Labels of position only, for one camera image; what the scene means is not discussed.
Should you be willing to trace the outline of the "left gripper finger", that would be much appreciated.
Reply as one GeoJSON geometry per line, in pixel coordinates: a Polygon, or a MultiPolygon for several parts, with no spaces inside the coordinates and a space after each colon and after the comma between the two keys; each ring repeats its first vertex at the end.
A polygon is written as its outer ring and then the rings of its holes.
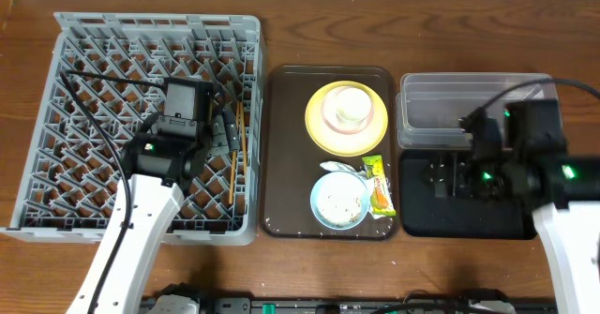
{"type": "Polygon", "coordinates": [[[218,157],[226,155],[228,153],[228,140],[223,118],[220,114],[212,119],[211,131],[211,148],[208,152],[208,156],[218,157]]]}
{"type": "Polygon", "coordinates": [[[240,141],[236,115],[231,108],[226,108],[222,111],[221,117],[224,123],[229,150],[231,152],[238,151],[240,149],[240,141]]]}

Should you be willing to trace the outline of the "green snack wrapper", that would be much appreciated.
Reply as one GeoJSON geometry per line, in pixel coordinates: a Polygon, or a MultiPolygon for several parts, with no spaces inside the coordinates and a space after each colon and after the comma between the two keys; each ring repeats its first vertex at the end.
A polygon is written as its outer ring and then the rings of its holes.
{"type": "Polygon", "coordinates": [[[389,185],[384,172],[384,162],[381,155],[362,157],[367,172],[367,179],[372,184],[372,192],[369,197],[372,214],[374,216],[393,217],[394,208],[389,185]]]}

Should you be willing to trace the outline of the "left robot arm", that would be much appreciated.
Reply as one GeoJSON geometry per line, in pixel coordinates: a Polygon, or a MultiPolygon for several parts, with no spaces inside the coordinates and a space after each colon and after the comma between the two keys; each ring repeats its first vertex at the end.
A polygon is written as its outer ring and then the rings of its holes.
{"type": "Polygon", "coordinates": [[[123,148],[112,216],[69,313],[136,313],[158,249],[203,173],[211,130],[156,115],[123,148]]]}

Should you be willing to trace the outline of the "wooden chopstick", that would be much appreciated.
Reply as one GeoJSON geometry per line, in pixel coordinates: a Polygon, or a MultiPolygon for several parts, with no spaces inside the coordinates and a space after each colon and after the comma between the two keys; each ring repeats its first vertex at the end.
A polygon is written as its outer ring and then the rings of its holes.
{"type": "Polygon", "coordinates": [[[235,191],[235,177],[236,177],[236,171],[237,171],[237,153],[238,153],[237,151],[232,152],[228,206],[233,205],[233,196],[234,196],[234,191],[235,191]]]}
{"type": "Polygon", "coordinates": [[[247,179],[247,166],[248,166],[248,152],[247,152],[247,133],[246,133],[246,123],[245,123],[245,111],[243,101],[238,102],[238,112],[239,112],[239,121],[240,121],[240,130],[241,130],[241,147],[243,152],[243,174],[245,180],[247,179]]]}

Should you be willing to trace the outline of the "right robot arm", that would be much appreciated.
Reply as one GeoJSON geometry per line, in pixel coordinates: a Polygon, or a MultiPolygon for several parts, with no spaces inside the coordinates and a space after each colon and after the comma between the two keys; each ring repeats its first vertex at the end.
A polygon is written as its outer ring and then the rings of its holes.
{"type": "Polygon", "coordinates": [[[437,198],[521,202],[532,214],[561,313],[599,310],[599,159],[571,157],[555,100],[514,102],[502,136],[478,108],[460,120],[469,153],[425,170],[437,198]]]}

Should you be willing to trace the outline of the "white napkin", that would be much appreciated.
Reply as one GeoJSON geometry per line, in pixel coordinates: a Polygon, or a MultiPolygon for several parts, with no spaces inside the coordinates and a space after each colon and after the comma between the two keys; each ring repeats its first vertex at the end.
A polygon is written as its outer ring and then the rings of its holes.
{"type": "Polygon", "coordinates": [[[371,197],[374,192],[374,183],[372,178],[368,178],[366,171],[357,170],[355,167],[338,161],[325,161],[320,164],[320,167],[328,172],[349,172],[358,176],[361,181],[367,186],[367,194],[371,197]]]}

